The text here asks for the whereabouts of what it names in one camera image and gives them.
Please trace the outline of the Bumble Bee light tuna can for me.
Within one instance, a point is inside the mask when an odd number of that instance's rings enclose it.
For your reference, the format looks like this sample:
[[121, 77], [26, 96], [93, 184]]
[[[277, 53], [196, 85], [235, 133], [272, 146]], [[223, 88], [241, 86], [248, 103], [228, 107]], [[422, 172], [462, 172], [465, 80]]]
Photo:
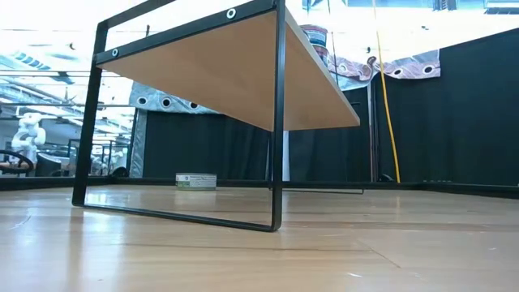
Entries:
[[213, 191], [217, 188], [215, 174], [177, 173], [175, 178], [180, 190]]

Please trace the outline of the gold-lid tuna can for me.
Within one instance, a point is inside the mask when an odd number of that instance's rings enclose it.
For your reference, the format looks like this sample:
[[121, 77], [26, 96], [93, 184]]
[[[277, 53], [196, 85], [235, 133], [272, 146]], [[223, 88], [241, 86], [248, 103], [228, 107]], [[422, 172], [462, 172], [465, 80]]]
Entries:
[[328, 30], [326, 28], [313, 24], [304, 24], [301, 25], [300, 28], [307, 35], [310, 43], [326, 46], [328, 37]]
[[313, 48], [323, 64], [328, 67], [328, 49], [325, 46], [319, 44], [314, 44]]

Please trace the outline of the wooden shelf black metal legs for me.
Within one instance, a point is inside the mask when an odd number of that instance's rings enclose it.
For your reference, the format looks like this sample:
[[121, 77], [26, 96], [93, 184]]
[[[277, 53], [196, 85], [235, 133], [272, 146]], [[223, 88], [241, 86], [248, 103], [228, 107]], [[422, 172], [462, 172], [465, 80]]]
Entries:
[[106, 46], [108, 31], [174, 0], [147, 0], [98, 23], [71, 201], [86, 205], [101, 76], [113, 72], [268, 131], [267, 225], [187, 216], [207, 225], [274, 232], [282, 223], [286, 131], [356, 127], [350, 102], [285, 0], [250, 0], [163, 32]]

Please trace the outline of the black curtain panel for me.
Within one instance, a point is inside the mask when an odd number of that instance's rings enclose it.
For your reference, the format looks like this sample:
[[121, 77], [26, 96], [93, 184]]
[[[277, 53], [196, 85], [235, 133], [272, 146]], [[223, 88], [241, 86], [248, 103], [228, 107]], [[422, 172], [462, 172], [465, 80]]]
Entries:
[[215, 174], [219, 179], [263, 180], [270, 133], [222, 114], [150, 112], [144, 177]]
[[[519, 186], [519, 28], [440, 50], [440, 77], [375, 78], [379, 179]], [[289, 134], [290, 179], [371, 180], [367, 87], [358, 127]]]

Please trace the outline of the black curtain stand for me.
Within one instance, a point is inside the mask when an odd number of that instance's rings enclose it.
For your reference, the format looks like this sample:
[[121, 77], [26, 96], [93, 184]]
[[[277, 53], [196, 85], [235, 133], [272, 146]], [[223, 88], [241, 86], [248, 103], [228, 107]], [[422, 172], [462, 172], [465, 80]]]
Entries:
[[378, 128], [376, 113], [376, 95], [372, 82], [367, 85], [367, 109], [368, 109], [368, 126], [370, 136], [370, 169], [371, 181], [379, 181], [379, 152], [378, 152]]

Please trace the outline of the silver grommeted curtain flap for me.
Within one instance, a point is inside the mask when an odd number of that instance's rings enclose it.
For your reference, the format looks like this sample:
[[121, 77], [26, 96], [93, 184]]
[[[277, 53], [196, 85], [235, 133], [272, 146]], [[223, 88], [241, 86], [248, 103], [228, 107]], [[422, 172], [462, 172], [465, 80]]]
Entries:
[[176, 114], [217, 114], [215, 110], [137, 82], [133, 82], [131, 86], [129, 105], [135, 108], [131, 149], [127, 161], [127, 169], [131, 178], [144, 176], [144, 147], [149, 111]]
[[401, 54], [367, 47], [361, 53], [340, 52], [328, 45], [328, 70], [341, 91], [366, 87], [382, 71], [394, 79], [430, 79], [440, 77], [440, 51]]

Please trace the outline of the black background box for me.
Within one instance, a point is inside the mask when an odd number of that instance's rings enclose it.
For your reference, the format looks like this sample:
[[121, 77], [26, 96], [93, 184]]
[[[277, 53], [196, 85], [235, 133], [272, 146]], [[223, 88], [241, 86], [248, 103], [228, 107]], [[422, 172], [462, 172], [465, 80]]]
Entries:
[[36, 177], [60, 177], [62, 175], [62, 160], [58, 157], [38, 153], [35, 170]]

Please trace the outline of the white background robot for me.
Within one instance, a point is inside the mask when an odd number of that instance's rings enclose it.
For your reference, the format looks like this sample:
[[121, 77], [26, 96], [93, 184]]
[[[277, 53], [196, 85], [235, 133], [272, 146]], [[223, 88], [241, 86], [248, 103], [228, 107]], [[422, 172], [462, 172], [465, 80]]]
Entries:
[[45, 129], [40, 127], [41, 120], [42, 115], [39, 113], [24, 114], [11, 141], [11, 147], [16, 152], [21, 152], [32, 163], [37, 163], [37, 147], [43, 145], [46, 140]]

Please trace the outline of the black aluminium rig frame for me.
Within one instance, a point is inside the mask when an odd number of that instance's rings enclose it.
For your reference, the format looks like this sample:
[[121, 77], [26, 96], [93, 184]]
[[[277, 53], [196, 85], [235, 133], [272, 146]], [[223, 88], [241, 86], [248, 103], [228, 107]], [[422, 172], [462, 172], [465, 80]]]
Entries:
[[[87, 186], [103, 185], [149, 185], [169, 186], [176, 184], [173, 178], [115, 178], [110, 176], [93, 176], [86, 180]], [[19, 191], [31, 189], [73, 187], [72, 177], [0, 177], [0, 191]], [[478, 195], [492, 198], [519, 200], [519, 187], [494, 186], [478, 184], [460, 184], [453, 182], [284, 182], [282, 187], [288, 189], [359, 189], [359, 190], [406, 190], [433, 191], [442, 193]]]

